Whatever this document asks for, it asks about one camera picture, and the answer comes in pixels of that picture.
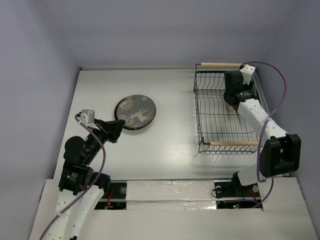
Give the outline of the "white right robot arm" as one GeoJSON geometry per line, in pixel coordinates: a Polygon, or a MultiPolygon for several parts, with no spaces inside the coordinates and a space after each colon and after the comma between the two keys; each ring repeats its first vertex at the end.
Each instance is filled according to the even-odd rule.
{"type": "Polygon", "coordinates": [[[264,110],[253,91],[253,73],[253,66],[224,72],[223,99],[259,137],[256,164],[232,175],[230,190],[235,196],[242,196],[258,182],[295,172],[300,166],[301,138],[282,129],[264,110]]]}

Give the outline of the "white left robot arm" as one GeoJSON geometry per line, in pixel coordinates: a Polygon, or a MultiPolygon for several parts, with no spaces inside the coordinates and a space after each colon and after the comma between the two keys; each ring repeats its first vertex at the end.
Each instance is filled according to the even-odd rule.
{"type": "Polygon", "coordinates": [[[69,138],[64,145],[64,164],[58,184],[59,194],[55,214],[58,216],[47,234],[48,240],[78,240],[101,198],[110,194],[111,179],[90,164],[106,142],[116,143],[124,120],[94,120],[85,125],[86,139],[69,138]]]}

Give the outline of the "dark green reindeer plate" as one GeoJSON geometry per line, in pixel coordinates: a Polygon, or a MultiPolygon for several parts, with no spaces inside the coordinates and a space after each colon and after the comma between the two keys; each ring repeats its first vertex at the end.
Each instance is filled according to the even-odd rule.
{"type": "Polygon", "coordinates": [[[127,130],[140,130],[147,127],[155,118],[157,107],[146,95],[130,95],[118,102],[114,109],[116,120],[124,120],[127,130]]]}

